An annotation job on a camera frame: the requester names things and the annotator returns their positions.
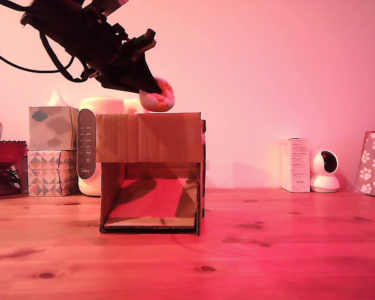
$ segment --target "box flap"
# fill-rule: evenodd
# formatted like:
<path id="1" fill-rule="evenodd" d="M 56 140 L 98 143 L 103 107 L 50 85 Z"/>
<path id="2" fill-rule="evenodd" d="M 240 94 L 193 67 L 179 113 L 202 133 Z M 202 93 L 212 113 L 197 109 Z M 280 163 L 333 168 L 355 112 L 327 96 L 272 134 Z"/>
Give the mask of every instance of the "box flap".
<path id="1" fill-rule="evenodd" d="M 200 163 L 199 112 L 97 115 L 99 163 Z"/>

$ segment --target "patterned tissue box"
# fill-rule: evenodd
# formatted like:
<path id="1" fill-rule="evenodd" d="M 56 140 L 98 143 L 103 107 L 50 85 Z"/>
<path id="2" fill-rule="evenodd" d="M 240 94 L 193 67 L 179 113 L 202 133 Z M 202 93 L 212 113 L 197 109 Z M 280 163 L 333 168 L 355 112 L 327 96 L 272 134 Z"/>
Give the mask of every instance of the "patterned tissue box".
<path id="1" fill-rule="evenodd" d="M 29 196 L 67 196 L 79 191 L 76 151 L 28 151 Z"/>

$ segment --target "plush donut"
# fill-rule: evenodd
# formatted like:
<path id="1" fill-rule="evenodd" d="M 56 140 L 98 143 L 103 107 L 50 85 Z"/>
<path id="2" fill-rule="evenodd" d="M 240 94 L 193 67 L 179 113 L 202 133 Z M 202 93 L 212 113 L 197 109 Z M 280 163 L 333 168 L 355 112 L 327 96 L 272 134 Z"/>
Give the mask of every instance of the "plush donut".
<path id="1" fill-rule="evenodd" d="M 161 78 L 155 78 L 162 94 L 139 91 L 140 103 L 148 111 L 164 112 L 173 108 L 175 103 L 174 91 L 169 83 Z"/>

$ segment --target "tissue box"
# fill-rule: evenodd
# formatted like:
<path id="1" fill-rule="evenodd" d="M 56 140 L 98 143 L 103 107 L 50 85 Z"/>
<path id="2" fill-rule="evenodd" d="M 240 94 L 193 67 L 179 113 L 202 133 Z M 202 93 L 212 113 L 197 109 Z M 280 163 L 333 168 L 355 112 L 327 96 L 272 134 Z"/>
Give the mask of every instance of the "tissue box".
<path id="1" fill-rule="evenodd" d="M 29 196 L 67 196 L 78 192 L 76 151 L 28 151 Z"/>
<path id="2" fill-rule="evenodd" d="M 29 150 L 75 151 L 78 112 L 69 106 L 30 107 Z"/>
<path id="3" fill-rule="evenodd" d="M 282 141 L 282 188 L 289 192 L 310 191 L 310 159 L 307 139 Z"/>

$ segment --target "black cable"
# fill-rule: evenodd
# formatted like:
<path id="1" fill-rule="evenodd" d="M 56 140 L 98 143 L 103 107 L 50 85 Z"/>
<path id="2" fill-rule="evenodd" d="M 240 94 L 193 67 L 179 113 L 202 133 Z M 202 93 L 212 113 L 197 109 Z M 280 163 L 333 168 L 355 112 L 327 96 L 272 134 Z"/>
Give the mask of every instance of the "black cable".
<path id="1" fill-rule="evenodd" d="M 65 66 L 66 69 L 68 69 L 73 64 L 74 58 L 75 56 L 73 56 L 71 60 L 69 61 L 69 63 Z M 18 66 L 17 64 L 12 63 L 11 61 L 8 61 L 1 55 L 0 55 L 0 59 L 14 68 L 27 71 L 27 72 L 31 72 L 31 73 L 43 73 L 43 74 L 59 73 L 58 70 L 47 70 L 47 71 L 46 70 L 33 70 L 33 69 L 28 69 L 27 67 L 21 67 L 21 66 Z"/>
<path id="2" fill-rule="evenodd" d="M 27 11 L 29 6 L 21 6 L 9 0 L 0 0 L 0 4 L 15 11 Z"/>
<path id="3" fill-rule="evenodd" d="M 68 79 L 69 81 L 72 81 L 73 83 L 84 83 L 85 81 L 88 80 L 88 77 L 87 76 L 84 76 L 83 78 L 73 78 L 71 76 L 71 74 L 68 73 L 68 71 L 66 70 L 66 68 L 63 66 L 63 64 L 61 64 L 61 61 L 57 58 L 56 56 L 56 53 L 54 53 L 53 49 L 51 49 L 51 46 L 49 44 L 49 41 L 46 37 L 46 35 L 44 34 L 44 32 L 40 31 L 40 40 L 42 41 L 43 43 L 43 46 L 45 48 L 45 50 L 47 51 L 47 54 L 50 56 L 51 58 L 51 61 L 54 63 L 54 65 L 57 67 L 58 71 L 66 78 Z M 81 64 L 83 65 L 83 68 L 86 72 L 86 74 L 88 74 L 88 66 L 86 65 L 86 63 L 84 61 L 82 61 L 80 58 L 78 58 L 79 61 L 81 62 Z"/>

